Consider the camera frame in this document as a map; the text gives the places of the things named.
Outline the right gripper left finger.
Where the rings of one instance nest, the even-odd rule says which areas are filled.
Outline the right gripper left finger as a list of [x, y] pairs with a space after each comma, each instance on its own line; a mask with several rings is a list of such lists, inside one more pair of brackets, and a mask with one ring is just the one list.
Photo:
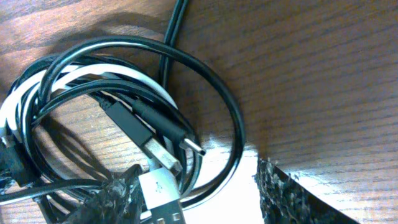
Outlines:
[[133, 165], [103, 190], [71, 212], [67, 224], [139, 223], [144, 203], [139, 176], [142, 167]]

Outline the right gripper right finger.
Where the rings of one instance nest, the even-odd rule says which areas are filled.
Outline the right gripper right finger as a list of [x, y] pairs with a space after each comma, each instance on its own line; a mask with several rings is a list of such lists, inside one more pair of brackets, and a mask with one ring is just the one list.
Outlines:
[[280, 170], [275, 162], [257, 160], [254, 176], [260, 195], [262, 219], [267, 224], [358, 224]]

